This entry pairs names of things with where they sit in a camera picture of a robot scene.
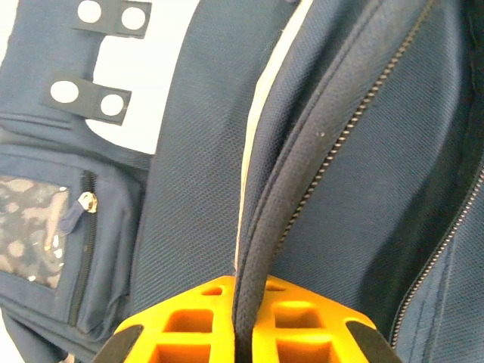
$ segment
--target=backpack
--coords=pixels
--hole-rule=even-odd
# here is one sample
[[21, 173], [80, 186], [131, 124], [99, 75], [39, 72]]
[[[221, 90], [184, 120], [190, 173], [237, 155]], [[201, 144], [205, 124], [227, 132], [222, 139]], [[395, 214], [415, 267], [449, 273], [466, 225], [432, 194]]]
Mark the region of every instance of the backpack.
[[[65, 265], [43, 285], [2, 266], [26, 361], [89, 361], [128, 315], [233, 274], [240, 361], [269, 274], [363, 312], [403, 361], [484, 361], [482, 2], [202, 0], [153, 158], [92, 134], [90, 102], [48, 95], [80, 79], [91, 93], [105, 34], [142, 36], [77, 29], [78, 6], [22, 2], [0, 68], [4, 190], [22, 199], [37, 181], [71, 217]], [[135, 97], [93, 89], [96, 104]], [[98, 213], [70, 208], [94, 189]]]

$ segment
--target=metal zipper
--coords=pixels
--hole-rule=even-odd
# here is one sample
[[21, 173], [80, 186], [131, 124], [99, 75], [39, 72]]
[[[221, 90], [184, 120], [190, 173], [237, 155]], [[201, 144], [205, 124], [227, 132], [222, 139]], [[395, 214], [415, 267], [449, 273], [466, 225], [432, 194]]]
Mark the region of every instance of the metal zipper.
[[476, 200], [477, 194], [479, 194], [479, 192], [482, 189], [482, 183], [484, 183], [484, 166], [481, 166], [479, 176], [477, 177], [477, 180], [473, 183], [473, 188], [471, 192], [465, 198], [465, 202], [463, 203], [463, 206], [460, 209], [458, 217], [452, 222], [449, 232], [446, 234], [445, 238], [437, 245], [437, 248], [433, 252], [432, 256], [430, 257], [429, 261], [423, 268], [420, 275], [418, 276], [418, 279], [411, 285], [410, 289], [408, 289], [408, 292], [405, 298], [402, 300], [403, 303], [400, 305], [399, 311], [396, 314], [397, 318], [392, 329], [392, 339], [391, 339], [392, 348], [394, 349], [396, 348], [396, 344], [399, 339], [400, 329], [402, 328], [403, 318], [405, 317], [405, 313], [407, 312], [411, 301], [415, 297], [415, 294], [417, 293], [420, 286], [422, 286], [422, 284], [424, 283], [425, 279], [429, 275], [433, 266], [437, 263], [440, 256], [444, 253], [445, 249], [450, 244], [452, 238], [454, 238], [456, 232], [459, 230], [460, 226], [466, 219], [467, 214], [469, 214], [469, 211], [472, 205], [474, 204], [474, 201]]
[[349, 137], [349, 134], [355, 128], [356, 124], [361, 119], [361, 116], [366, 111], [368, 105], [371, 103], [371, 101], [374, 99], [376, 94], [379, 92], [379, 90], [381, 89], [381, 86], [388, 79], [388, 76], [393, 71], [393, 68], [395, 68], [396, 64], [400, 61], [400, 58], [402, 58], [403, 54], [408, 50], [411, 43], [414, 41], [415, 36], [417, 35], [418, 31], [420, 30], [422, 23], [428, 17], [428, 15], [429, 15], [430, 11], [432, 10], [432, 7], [434, 6], [435, 2], [436, 2], [435, 0], [429, 0], [426, 3], [426, 5], [423, 8], [422, 12], [420, 13], [419, 17], [415, 21], [415, 24], [411, 28], [410, 32], [408, 32], [404, 41], [401, 43], [399, 49], [393, 55], [390, 62], [386, 65], [385, 69], [383, 70], [383, 72], [378, 77], [378, 80], [373, 84], [373, 87], [371, 87], [370, 91], [368, 91], [368, 93], [365, 95], [365, 97], [363, 98], [363, 101], [361, 101], [361, 103], [358, 105], [357, 110], [353, 114], [350, 121], [346, 124], [345, 129], [340, 134], [336, 144], [334, 144], [333, 147], [331, 148], [330, 153], [324, 159], [323, 163], [321, 164], [320, 169], [316, 173], [315, 177], [312, 179], [311, 184], [309, 185], [308, 189], [304, 193], [304, 196], [302, 197], [301, 201], [299, 202], [299, 204], [296, 208], [296, 211], [291, 216], [291, 219], [288, 222], [286, 228], [284, 229], [284, 233], [282, 234], [281, 239], [279, 240], [278, 248], [276, 249], [276, 252], [279, 251], [280, 248], [282, 248], [282, 245], [283, 245], [284, 241], [286, 240], [286, 237], [289, 234], [289, 232], [290, 232], [291, 228], [293, 227], [294, 223], [298, 219], [299, 214], [303, 210], [304, 206], [308, 203], [309, 198], [312, 196], [313, 192], [315, 191], [315, 188], [318, 186], [320, 180], [323, 177], [323, 174], [326, 172], [327, 168], [332, 163], [334, 157], [336, 156], [336, 154], [338, 153], [340, 148], [346, 142], [347, 138]]
[[[82, 190], [85, 196], [85, 201], [88, 202], [88, 197], [95, 195], [96, 189], [96, 174], [92, 172], [84, 172], [82, 174]], [[97, 210], [97, 199], [95, 203], [95, 208], [91, 208], [90, 213], [86, 213], [86, 218], [88, 219], [88, 230], [86, 239], [84, 242], [84, 247], [82, 250], [82, 261], [79, 277], [77, 278], [76, 288], [74, 289], [73, 302], [71, 304], [69, 313], [69, 325], [75, 327], [79, 319], [79, 311], [82, 305], [82, 299], [84, 297], [84, 290], [88, 283], [89, 272], [91, 271], [92, 257], [94, 254], [94, 247], [96, 241], [96, 229], [98, 225], [98, 214]]]

